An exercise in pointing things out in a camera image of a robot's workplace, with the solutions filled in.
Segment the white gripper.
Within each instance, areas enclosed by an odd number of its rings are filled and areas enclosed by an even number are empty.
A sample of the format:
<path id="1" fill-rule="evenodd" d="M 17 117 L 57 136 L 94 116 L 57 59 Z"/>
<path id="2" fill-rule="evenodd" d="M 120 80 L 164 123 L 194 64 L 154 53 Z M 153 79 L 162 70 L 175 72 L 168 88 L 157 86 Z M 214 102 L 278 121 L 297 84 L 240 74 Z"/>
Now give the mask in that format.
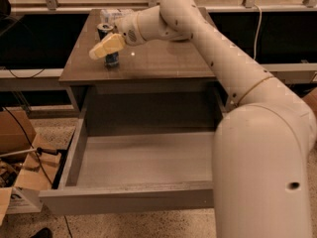
<path id="1" fill-rule="evenodd" d="M 93 60 L 98 60 L 122 50 L 126 44 L 129 46 L 142 45 L 145 40 L 139 30 L 137 19 L 137 13 L 117 19 L 115 26 L 124 38 L 120 34 L 108 34 L 89 51 L 89 56 Z"/>

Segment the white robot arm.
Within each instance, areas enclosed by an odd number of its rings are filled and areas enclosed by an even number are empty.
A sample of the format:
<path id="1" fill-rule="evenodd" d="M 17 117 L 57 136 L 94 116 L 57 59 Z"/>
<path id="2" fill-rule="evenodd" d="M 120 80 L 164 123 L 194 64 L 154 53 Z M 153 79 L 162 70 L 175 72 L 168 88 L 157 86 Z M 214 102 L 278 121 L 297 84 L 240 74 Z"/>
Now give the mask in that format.
<path id="1" fill-rule="evenodd" d="M 116 20 L 91 51 L 97 60 L 150 40 L 190 41 L 235 107 L 218 125 L 212 178 L 218 238 L 313 238 L 307 161 L 311 108 L 210 25 L 194 0 L 160 0 Z"/>

